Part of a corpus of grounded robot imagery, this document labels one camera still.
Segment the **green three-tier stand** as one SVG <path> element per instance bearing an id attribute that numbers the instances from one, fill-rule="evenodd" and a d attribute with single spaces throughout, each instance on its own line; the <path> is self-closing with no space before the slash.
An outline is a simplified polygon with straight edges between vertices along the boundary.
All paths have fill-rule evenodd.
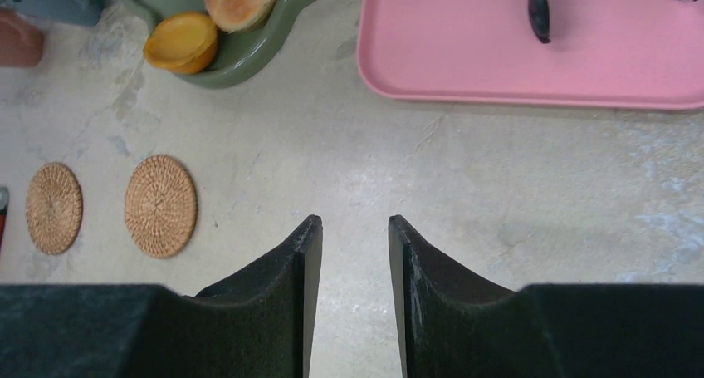
<path id="1" fill-rule="evenodd" d="M 204 0 L 120 0 L 154 30 L 164 19 L 183 12 L 205 12 Z M 225 89 L 239 85 L 263 69 L 284 45 L 298 15 L 317 0 L 276 0 L 269 17 L 244 32 L 218 34 L 218 51 L 199 73 L 178 74 L 192 85 Z"/>

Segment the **paw print bun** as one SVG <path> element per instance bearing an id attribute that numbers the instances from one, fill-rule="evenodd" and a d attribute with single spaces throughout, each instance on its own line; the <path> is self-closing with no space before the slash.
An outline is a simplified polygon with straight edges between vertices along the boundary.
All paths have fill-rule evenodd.
<path id="1" fill-rule="evenodd" d="M 206 11 L 222 31 L 248 30 L 270 15 L 277 0 L 204 0 Z"/>

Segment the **orange mug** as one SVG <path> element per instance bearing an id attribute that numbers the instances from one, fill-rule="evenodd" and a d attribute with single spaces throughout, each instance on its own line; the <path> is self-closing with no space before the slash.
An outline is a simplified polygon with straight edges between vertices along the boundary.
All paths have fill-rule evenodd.
<path id="1" fill-rule="evenodd" d="M 43 55 L 43 33 L 13 10 L 1 8 L 1 67 L 37 66 Z"/>

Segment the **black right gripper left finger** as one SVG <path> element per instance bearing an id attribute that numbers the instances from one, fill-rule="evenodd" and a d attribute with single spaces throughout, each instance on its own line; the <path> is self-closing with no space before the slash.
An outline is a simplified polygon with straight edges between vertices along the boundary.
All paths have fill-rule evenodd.
<path id="1" fill-rule="evenodd" d="M 4 285 L 4 377 L 306 377 L 323 225 L 195 296 L 155 284 Z"/>

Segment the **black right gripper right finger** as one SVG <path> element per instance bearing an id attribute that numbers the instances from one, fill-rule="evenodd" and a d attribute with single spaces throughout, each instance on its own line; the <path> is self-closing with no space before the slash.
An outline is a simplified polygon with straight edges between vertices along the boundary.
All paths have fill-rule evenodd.
<path id="1" fill-rule="evenodd" d="M 691 284 L 502 287 L 389 219 L 406 377 L 700 377 L 703 288 Z"/>

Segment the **yellow egg tart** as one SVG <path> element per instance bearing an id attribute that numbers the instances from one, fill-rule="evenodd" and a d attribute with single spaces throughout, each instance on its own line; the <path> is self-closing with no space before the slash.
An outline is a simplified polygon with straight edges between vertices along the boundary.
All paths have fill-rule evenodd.
<path id="1" fill-rule="evenodd" d="M 192 75 L 205 70 L 218 51 L 218 28 L 200 12 L 184 12 L 159 23 L 147 38 L 143 54 L 153 67 Z"/>

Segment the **pink serving tray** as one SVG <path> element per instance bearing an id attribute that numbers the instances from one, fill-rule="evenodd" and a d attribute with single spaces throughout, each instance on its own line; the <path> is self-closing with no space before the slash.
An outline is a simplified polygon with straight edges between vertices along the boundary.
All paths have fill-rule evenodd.
<path id="1" fill-rule="evenodd" d="M 418 101 L 689 110 L 703 105 L 703 4 L 363 0 L 357 62 L 382 96 Z"/>

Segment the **grey mug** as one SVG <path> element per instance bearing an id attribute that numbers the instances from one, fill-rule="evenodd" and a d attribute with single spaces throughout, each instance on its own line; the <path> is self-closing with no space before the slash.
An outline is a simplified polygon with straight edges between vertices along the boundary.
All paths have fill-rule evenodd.
<path id="1" fill-rule="evenodd" d="M 14 12 L 66 24 L 93 27 L 105 8 L 105 0 L 1 0 Z"/>

